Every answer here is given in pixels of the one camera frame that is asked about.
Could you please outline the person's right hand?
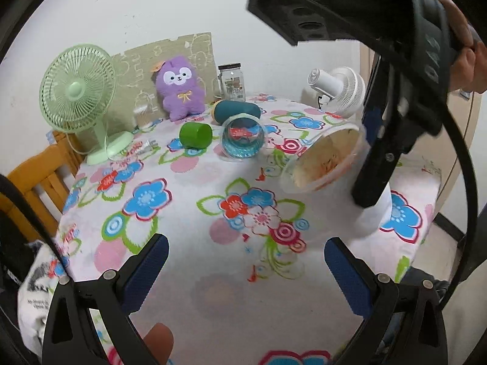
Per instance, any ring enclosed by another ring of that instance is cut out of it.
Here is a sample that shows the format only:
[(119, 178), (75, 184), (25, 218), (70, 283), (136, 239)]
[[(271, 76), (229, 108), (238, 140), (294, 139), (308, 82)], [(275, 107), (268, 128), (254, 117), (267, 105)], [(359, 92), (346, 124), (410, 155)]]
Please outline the person's right hand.
[(474, 41), (465, 15), (452, 0), (438, 0), (446, 10), (449, 24), (462, 44), (462, 49), (450, 70), (449, 90), (462, 89), (482, 94), (487, 87), (486, 46)]

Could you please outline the person's left hand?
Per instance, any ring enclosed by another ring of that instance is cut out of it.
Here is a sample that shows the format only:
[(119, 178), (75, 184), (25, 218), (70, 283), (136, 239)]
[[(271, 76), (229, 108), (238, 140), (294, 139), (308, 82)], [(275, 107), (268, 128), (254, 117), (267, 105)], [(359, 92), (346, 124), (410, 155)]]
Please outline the person's left hand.
[(162, 323), (155, 324), (145, 335), (145, 344), (159, 364), (166, 364), (173, 351), (174, 337), (172, 331)]

